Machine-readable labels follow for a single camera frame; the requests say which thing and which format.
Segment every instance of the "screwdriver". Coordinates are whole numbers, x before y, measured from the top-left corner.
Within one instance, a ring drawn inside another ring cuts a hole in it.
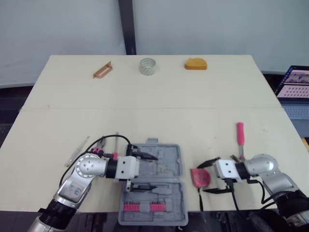
[[[239,122],[236,124],[237,128],[237,143],[239,145],[239,158],[241,161],[245,160],[245,156],[243,153],[243,146],[245,145],[245,135],[243,133],[243,123]]]
[[[112,153],[112,159],[117,160],[118,159],[118,137],[115,137],[115,149],[114,152]]]

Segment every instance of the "black cable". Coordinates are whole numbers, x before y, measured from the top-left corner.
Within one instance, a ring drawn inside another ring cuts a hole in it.
[[[120,135],[120,134],[106,135],[106,136],[102,136],[101,138],[95,140],[95,141],[85,150],[85,152],[83,152],[82,154],[80,154],[80,155],[74,160],[74,162],[68,167],[68,169],[64,172],[64,174],[62,175],[62,177],[61,177],[61,179],[60,179],[59,187],[62,185],[62,181],[63,181],[64,176],[68,173],[68,171],[70,170],[70,168],[74,165],[74,163],[75,163],[82,155],[84,155],[84,154],[86,154],[86,153],[91,153],[91,154],[96,154],[96,155],[97,155],[97,153],[91,152],[91,151],[89,151],[89,149],[90,149],[94,144],[96,144],[98,141],[103,140],[103,139],[106,139],[106,138],[110,138],[110,137],[120,137],[120,138],[123,138],[123,139],[125,139],[125,140],[127,141],[127,143],[128,143],[129,145],[131,145],[130,140],[128,140],[128,138],[126,138],[125,136]]]
[[[275,204],[275,202],[266,204],[266,205],[264,205],[262,208],[260,208],[259,211],[264,210],[264,209],[268,208],[269,206],[271,206],[271,205],[273,205],[273,204]]]
[[[125,139],[125,140],[127,141],[127,143],[128,143],[129,145],[131,145],[130,140],[128,140],[128,138],[126,138],[125,136],[120,135],[120,134],[111,134],[111,135],[102,136],[101,138],[95,140],[95,141],[85,150],[85,152],[87,152],[87,151],[88,151],[94,144],[96,144],[98,141],[103,140],[103,139],[106,139],[106,138],[110,138],[110,137],[120,137],[120,138],[123,138],[123,139]]]
[[[284,194],[284,193],[292,193],[292,191],[280,191],[272,194],[270,197],[266,198],[265,200],[261,201],[262,204],[265,204],[266,202],[269,202],[274,197],[277,197],[278,195]]]
[[[83,152],[82,154],[80,154],[75,160],[74,162],[68,167],[68,169],[64,172],[64,174],[62,175],[61,179],[60,179],[60,182],[59,182],[59,187],[62,185],[62,181],[63,181],[63,178],[64,176],[67,174],[67,172],[70,170],[70,168],[73,166],[73,164],[82,156],[86,154],[86,152]]]
[[[232,193],[232,197],[233,197],[233,202],[236,208],[237,213],[246,221],[246,217],[244,215],[242,215],[242,213],[240,212],[239,208],[238,208],[238,204],[236,201],[236,197],[235,197],[235,193],[234,193],[234,183],[232,179],[225,179],[226,184],[229,186],[231,193]]]
[[[232,189],[232,197],[233,197],[233,202],[234,202],[234,205],[235,205],[235,208],[236,208],[236,211],[237,213],[246,221],[246,217],[240,212],[239,208],[238,208],[238,204],[237,204],[237,201],[236,201],[236,197],[235,197],[235,193],[234,193],[234,189]]]
[[[198,191],[198,195],[199,195],[199,209],[200,209],[201,212],[203,212],[204,207],[203,207],[202,196],[201,196],[201,193],[200,193],[200,188],[197,188],[197,191]]]

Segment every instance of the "floor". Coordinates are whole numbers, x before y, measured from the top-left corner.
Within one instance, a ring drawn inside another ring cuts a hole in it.
[[[0,211],[2,232],[23,232],[39,216],[34,212]],[[121,226],[117,213],[77,213],[71,220],[67,232],[258,232],[251,223],[244,222],[236,212],[189,213],[185,227]]]

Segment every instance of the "white wall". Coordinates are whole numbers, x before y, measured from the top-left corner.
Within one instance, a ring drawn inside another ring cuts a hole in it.
[[[309,65],[309,0],[133,0],[138,54],[250,54]]]
[[[0,87],[34,83],[50,55],[77,54],[125,54],[118,1],[0,1]]]

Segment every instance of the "wooden table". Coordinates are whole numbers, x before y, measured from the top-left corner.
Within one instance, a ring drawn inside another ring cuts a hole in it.
[[[0,149],[0,210],[46,207],[76,147],[116,131],[133,143],[158,138],[181,147],[188,210],[199,210],[190,168],[238,154],[236,123],[245,124],[245,156],[275,157],[309,195],[308,153],[251,56],[199,56],[206,71],[184,69],[195,56],[148,56],[158,70],[139,73],[146,56],[51,56]],[[92,74],[108,61],[103,79]],[[107,142],[113,151],[114,141]],[[125,143],[119,143],[119,155]],[[213,170],[214,186],[224,186]],[[120,183],[96,178],[83,212],[118,211]],[[236,184],[240,209],[259,208],[258,185]],[[234,210],[230,194],[202,193],[204,210]]]

